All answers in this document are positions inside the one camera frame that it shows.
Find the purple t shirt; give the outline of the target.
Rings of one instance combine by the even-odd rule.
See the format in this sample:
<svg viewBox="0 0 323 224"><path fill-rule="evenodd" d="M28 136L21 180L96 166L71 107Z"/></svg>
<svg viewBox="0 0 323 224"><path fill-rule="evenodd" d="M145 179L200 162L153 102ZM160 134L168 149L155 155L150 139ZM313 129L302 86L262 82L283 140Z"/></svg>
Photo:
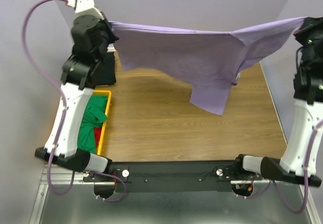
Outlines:
<svg viewBox="0 0 323 224"><path fill-rule="evenodd" d="M304 18L235 31L199 31L112 22L123 70L154 69L192 85L190 102L222 115L241 71L279 50Z"/></svg>

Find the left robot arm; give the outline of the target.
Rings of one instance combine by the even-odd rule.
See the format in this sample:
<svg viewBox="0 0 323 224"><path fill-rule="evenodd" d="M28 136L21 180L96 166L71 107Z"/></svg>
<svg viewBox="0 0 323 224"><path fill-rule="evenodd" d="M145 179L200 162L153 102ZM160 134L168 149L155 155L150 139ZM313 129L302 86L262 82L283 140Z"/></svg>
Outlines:
<svg viewBox="0 0 323 224"><path fill-rule="evenodd" d="M118 37L102 12L78 13L71 28L72 54L63 64L60 89L63 96L51 134L35 157L75 172L94 172L107 181L113 172L112 160L81 150L77 146L85 108L107 63L107 48Z"/></svg>

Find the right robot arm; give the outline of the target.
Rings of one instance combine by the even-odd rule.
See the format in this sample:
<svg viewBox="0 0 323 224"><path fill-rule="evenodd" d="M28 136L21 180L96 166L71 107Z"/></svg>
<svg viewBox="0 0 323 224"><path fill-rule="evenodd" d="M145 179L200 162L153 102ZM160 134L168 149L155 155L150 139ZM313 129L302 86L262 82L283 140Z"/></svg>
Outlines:
<svg viewBox="0 0 323 224"><path fill-rule="evenodd" d="M232 167L237 179L252 172L272 181L321 185L316 158L322 139L322 18L305 18L294 37L301 47L296 51L295 113L286 151L281 159L240 154Z"/></svg>

